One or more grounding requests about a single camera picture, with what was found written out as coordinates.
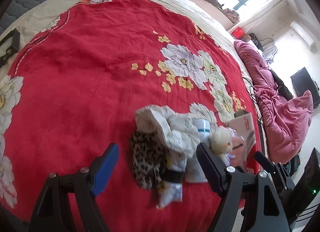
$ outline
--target pink blanket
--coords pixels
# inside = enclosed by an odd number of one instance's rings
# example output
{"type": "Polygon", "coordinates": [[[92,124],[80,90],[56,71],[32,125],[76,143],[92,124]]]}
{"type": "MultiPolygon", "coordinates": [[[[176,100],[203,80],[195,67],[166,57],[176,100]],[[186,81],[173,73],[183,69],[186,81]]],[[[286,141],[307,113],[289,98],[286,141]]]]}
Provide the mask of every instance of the pink blanket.
{"type": "Polygon", "coordinates": [[[288,102],[270,87],[268,66],[250,44],[236,40],[234,46],[252,78],[254,90],[266,126],[269,157],[287,163],[301,149],[311,124],[313,101],[309,90],[288,102]]]}

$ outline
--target bed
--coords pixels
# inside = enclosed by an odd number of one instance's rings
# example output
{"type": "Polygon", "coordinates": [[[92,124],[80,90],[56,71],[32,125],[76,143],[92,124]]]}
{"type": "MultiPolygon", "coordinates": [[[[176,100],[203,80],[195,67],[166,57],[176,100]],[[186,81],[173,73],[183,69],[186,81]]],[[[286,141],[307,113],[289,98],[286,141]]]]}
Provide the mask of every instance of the bed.
{"type": "MultiPolygon", "coordinates": [[[[260,118],[247,92],[251,78],[223,26],[189,0],[47,0],[14,21],[0,39],[14,28],[21,33],[21,51],[0,69],[7,90],[1,100],[6,110],[1,114],[1,203],[29,221],[50,172],[68,174],[88,166],[116,142],[119,161],[97,198],[111,231],[206,231],[220,198],[208,184],[183,183],[182,203],[156,209],[157,192],[143,190],[133,178],[129,140],[135,110],[149,104],[189,113],[195,103],[216,116],[218,125],[239,109],[260,118]],[[195,75],[185,77],[172,68],[172,78],[164,65],[172,56],[160,51],[165,49],[176,56],[187,53],[192,61],[195,55],[206,57],[215,73],[220,67],[229,114],[213,103],[219,100],[210,92],[216,82],[211,86],[202,78],[205,67],[194,62],[195,75]]],[[[252,173],[259,171],[253,154],[261,150],[255,128],[247,165],[252,173]]],[[[81,227],[79,217],[75,221],[81,227]]]]}

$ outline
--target red blanket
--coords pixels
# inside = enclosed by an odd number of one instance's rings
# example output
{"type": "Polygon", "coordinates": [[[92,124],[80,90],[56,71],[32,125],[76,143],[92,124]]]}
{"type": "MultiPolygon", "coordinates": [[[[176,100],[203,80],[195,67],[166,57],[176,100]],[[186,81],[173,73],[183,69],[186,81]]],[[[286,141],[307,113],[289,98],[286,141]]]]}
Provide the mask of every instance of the red blanket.
{"type": "Polygon", "coordinates": [[[208,184],[184,183],[183,202],[158,210],[157,192],[140,188],[131,170],[139,108],[188,113],[199,103],[219,125],[241,108],[256,117],[237,62],[190,19],[149,0],[84,0],[37,34],[9,75],[0,90],[0,196],[13,214],[29,221],[50,172],[74,173],[115,142],[119,161],[96,199],[111,231],[207,230],[220,202],[208,184]]]}

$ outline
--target plush toy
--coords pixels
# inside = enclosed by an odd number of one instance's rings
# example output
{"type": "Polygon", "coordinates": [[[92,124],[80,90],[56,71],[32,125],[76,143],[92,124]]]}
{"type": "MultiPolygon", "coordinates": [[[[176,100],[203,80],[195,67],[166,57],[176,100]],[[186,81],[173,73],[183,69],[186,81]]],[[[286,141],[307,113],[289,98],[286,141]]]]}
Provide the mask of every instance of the plush toy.
{"type": "Polygon", "coordinates": [[[210,138],[211,151],[214,155],[219,156],[223,162],[228,166],[230,164],[226,153],[231,153],[233,149],[232,134],[229,128],[220,126],[217,129],[212,129],[212,136],[210,138]]]}

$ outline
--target metal screw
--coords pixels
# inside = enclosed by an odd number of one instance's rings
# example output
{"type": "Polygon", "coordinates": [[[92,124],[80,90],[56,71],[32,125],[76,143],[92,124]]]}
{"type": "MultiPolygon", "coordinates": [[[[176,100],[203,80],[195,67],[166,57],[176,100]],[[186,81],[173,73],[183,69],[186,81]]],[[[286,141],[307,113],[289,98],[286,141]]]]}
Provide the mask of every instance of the metal screw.
{"type": "Polygon", "coordinates": [[[260,172],[259,172],[259,175],[260,175],[260,177],[262,177],[262,178],[266,178],[266,177],[267,177],[267,174],[266,174],[264,171],[260,171],[260,172]]]}
{"type": "Polygon", "coordinates": [[[235,172],[236,169],[235,169],[234,167],[232,167],[232,166],[228,166],[228,167],[227,167],[227,171],[228,171],[228,172],[235,172]]]}
{"type": "Polygon", "coordinates": [[[89,171],[89,168],[88,168],[88,167],[82,167],[82,168],[80,169],[80,171],[81,171],[82,173],[87,173],[87,172],[89,171]]]}

